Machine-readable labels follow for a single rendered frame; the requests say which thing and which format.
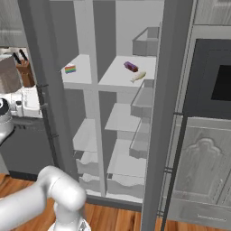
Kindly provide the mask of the grey door bin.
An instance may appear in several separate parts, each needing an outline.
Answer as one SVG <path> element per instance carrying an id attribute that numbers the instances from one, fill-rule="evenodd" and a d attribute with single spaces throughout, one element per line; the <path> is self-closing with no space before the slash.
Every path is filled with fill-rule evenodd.
<path id="1" fill-rule="evenodd" d="M 147 27 L 133 39 L 133 55 L 156 56 L 159 43 L 159 27 Z"/>
<path id="2" fill-rule="evenodd" d="M 139 87 L 132 103 L 131 115 L 150 118 L 152 115 L 153 79 L 145 79 Z"/>
<path id="3" fill-rule="evenodd" d="M 147 158 L 148 153 L 148 141 L 149 141 L 150 125 L 140 121 L 133 140 L 129 147 L 129 155 L 136 158 Z"/>

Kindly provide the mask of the pale glass wall cupboard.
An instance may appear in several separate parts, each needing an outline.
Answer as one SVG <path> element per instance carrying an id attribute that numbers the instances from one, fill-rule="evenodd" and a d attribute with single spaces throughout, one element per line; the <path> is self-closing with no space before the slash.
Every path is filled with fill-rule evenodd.
<path id="1" fill-rule="evenodd" d="M 17 0 L 0 0 L 0 47 L 25 47 L 23 22 Z"/>

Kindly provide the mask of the grey carved cupboard door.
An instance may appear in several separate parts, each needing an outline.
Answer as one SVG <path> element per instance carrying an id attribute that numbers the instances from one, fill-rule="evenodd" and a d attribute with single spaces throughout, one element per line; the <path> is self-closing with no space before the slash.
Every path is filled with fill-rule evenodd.
<path id="1" fill-rule="evenodd" d="M 217 204 L 231 169 L 231 121 L 190 117 L 172 196 Z"/>

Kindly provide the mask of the white freezer drawer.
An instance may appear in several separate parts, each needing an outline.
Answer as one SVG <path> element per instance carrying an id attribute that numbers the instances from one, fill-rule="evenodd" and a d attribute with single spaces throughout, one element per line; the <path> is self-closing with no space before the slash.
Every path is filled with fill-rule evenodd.
<path id="1" fill-rule="evenodd" d="M 144 178 L 108 173 L 107 192 L 141 199 L 144 192 Z"/>

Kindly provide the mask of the dark grey base cupboard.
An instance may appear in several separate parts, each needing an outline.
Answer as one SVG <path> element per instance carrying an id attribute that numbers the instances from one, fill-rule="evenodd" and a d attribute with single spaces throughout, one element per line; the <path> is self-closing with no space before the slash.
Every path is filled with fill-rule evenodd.
<path id="1" fill-rule="evenodd" d="M 51 137 L 41 118 L 13 117 L 14 131 L 0 146 L 12 178 L 36 181 L 46 166 L 58 167 Z"/>

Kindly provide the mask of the white fridge drawer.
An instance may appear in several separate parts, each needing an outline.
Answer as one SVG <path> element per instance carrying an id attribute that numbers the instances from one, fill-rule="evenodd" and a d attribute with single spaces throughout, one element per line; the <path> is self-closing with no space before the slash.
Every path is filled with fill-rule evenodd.
<path id="1" fill-rule="evenodd" d="M 98 158 L 96 152 L 76 151 L 75 157 L 79 173 L 87 173 L 93 176 L 99 175 Z"/>
<path id="2" fill-rule="evenodd" d="M 90 189 L 96 192 L 100 191 L 100 178 L 98 176 L 84 173 L 82 176 L 79 177 L 79 184 L 84 189 Z"/>

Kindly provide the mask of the black wall oven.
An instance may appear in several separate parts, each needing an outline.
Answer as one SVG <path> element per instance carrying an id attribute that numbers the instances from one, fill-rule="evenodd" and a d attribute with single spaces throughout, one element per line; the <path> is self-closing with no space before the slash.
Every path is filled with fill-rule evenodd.
<path id="1" fill-rule="evenodd" d="M 231 120 L 231 40 L 196 40 L 183 113 Z"/>

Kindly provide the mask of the grey fridge door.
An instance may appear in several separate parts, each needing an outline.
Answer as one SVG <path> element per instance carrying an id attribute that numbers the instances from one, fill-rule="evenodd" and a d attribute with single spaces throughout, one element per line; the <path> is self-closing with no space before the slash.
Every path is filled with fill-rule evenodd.
<path id="1" fill-rule="evenodd" d="M 73 158 L 68 108 L 49 0 L 17 0 L 27 41 L 28 54 L 37 85 L 48 104 L 49 123 L 59 167 L 74 180 L 79 178 Z"/>

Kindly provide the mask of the brown knife block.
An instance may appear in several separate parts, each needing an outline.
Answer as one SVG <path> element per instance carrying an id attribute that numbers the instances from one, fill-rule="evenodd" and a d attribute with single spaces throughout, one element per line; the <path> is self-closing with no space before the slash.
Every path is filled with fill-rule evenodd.
<path id="1" fill-rule="evenodd" d="M 16 61 L 16 68 L 18 69 L 19 73 L 21 74 L 23 86 L 25 88 L 32 88 L 35 85 L 32 69 L 30 62 L 28 61 L 25 53 L 22 49 L 19 50 L 20 54 L 22 55 L 23 59 L 20 60 L 17 54 L 14 52 L 13 57 Z"/>

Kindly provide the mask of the grey fridge freezer body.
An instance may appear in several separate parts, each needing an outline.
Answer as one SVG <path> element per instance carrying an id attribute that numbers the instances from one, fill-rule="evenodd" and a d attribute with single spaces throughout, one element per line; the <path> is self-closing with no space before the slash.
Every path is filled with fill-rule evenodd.
<path id="1" fill-rule="evenodd" d="M 131 103 L 145 79 L 155 78 L 157 56 L 133 55 L 133 39 L 147 27 L 159 27 L 164 0 L 51 0 L 61 76 L 69 124 L 76 151 L 96 152 L 100 191 L 86 189 L 88 202 L 114 208 L 139 210 L 141 199 L 107 192 L 107 174 L 144 178 L 147 158 L 129 155 L 140 121 L 150 125 L 152 116 L 131 115 Z M 132 72 L 129 61 L 138 67 Z M 65 67 L 76 71 L 66 74 Z M 139 72 L 144 78 L 131 82 Z"/>

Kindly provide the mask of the purple food packet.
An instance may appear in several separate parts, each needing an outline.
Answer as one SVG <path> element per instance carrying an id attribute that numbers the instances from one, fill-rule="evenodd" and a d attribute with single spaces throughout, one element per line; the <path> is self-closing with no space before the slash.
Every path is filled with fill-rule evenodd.
<path id="1" fill-rule="evenodd" d="M 137 72 L 138 71 L 138 67 L 136 65 L 134 65 L 133 63 L 129 62 L 129 61 L 126 61 L 124 63 L 124 66 L 127 69 L 131 70 L 132 72 Z"/>

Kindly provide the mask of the grey brown box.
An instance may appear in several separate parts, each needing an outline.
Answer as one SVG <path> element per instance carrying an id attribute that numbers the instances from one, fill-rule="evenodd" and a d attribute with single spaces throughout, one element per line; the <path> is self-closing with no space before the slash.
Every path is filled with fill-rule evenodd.
<path id="1" fill-rule="evenodd" d="M 12 55 L 0 55 L 0 94 L 14 93 L 22 87 Z"/>

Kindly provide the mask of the pale frozen fish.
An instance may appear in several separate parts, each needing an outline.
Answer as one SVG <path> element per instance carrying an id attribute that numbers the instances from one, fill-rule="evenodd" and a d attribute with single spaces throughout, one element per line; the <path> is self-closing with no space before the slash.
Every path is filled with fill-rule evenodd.
<path id="1" fill-rule="evenodd" d="M 144 78 L 146 75 L 146 71 L 139 72 L 133 79 L 131 79 L 131 82 L 135 82 L 136 80 Z"/>

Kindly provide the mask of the white worktop appliance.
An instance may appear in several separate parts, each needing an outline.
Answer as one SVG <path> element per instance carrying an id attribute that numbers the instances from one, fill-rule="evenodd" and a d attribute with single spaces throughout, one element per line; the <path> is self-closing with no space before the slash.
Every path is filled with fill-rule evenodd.
<path id="1" fill-rule="evenodd" d="M 37 88 L 21 88 L 9 95 L 13 116 L 42 118 Z"/>

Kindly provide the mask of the grey drawer front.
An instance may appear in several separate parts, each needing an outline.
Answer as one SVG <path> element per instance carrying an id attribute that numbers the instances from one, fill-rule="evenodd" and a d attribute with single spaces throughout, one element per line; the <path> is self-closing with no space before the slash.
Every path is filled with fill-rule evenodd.
<path id="1" fill-rule="evenodd" d="M 200 218 L 197 217 L 197 214 L 226 218 L 226 222 Z M 231 230 L 231 207 L 210 205 L 184 199 L 172 199 L 169 207 L 168 219 Z"/>

